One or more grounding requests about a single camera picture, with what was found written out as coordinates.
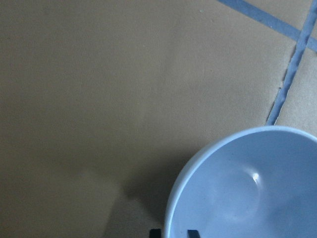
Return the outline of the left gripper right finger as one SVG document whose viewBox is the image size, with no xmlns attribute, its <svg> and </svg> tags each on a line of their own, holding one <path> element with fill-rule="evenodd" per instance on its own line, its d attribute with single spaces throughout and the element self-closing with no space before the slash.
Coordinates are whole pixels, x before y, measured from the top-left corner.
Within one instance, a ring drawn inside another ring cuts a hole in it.
<svg viewBox="0 0 317 238">
<path fill-rule="evenodd" d="M 198 230 L 188 230 L 187 237 L 188 238 L 199 238 L 199 231 Z"/>
</svg>

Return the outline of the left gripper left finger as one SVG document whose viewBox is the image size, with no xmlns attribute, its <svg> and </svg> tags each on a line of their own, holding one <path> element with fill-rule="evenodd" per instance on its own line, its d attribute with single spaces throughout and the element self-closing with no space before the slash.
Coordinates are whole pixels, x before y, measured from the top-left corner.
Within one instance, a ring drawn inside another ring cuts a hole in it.
<svg viewBox="0 0 317 238">
<path fill-rule="evenodd" d="M 161 238 L 161 229 L 150 229 L 149 238 Z"/>
</svg>

